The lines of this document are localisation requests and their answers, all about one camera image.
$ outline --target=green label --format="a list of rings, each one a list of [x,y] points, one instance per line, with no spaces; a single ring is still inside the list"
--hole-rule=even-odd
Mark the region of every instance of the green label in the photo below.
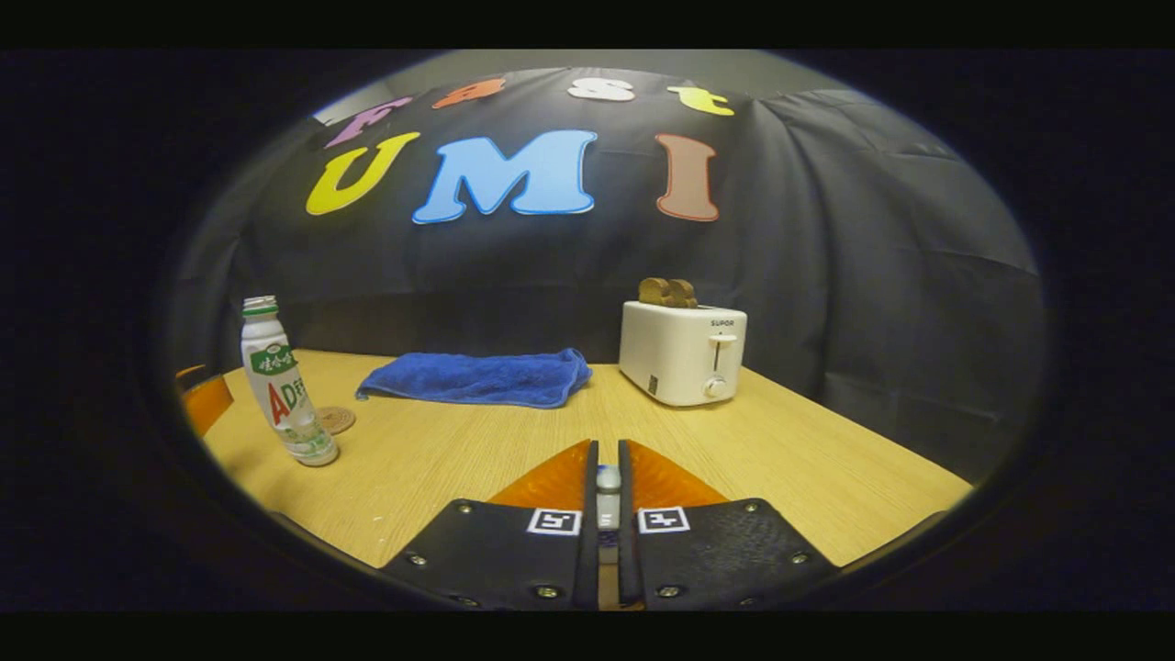
[[[297,365],[289,346],[277,344],[269,345],[264,351],[251,355],[249,362],[253,364],[254,372],[266,377],[281,375]]]

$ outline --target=white toaster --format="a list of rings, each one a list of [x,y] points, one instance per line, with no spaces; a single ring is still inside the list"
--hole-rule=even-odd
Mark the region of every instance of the white toaster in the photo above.
[[[746,312],[629,301],[620,321],[620,372],[670,406],[728,400],[738,390]]]

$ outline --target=blue towel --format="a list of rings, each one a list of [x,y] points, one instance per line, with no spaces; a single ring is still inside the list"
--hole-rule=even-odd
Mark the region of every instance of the blue towel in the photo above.
[[[490,358],[410,353],[372,372],[355,399],[378,392],[448,404],[558,409],[590,378],[591,369],[575,350]]]

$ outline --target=coaster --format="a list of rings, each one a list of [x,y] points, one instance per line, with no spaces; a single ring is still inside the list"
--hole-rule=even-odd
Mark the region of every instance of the coaster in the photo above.
[[[322,429],[335,436],[345,432],[355,425],[355,414],[340,406],[324,406],[318,412],[318,423]]]

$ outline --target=blue letter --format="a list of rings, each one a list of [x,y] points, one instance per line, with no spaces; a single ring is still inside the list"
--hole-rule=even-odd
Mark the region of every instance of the blue letter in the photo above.
[[[526,187],[510,202],[521,214],[584,213],[596,201],[583,189],[583,156],[596,140],[590,130],[549,130],[506,158],[489,137],[450,142],[437,153],[444,156],[429,201],[412,214],[425,224],[457,220],[465,204],[457,200],[461,182],[483,214],[494,213],[523,176]]]

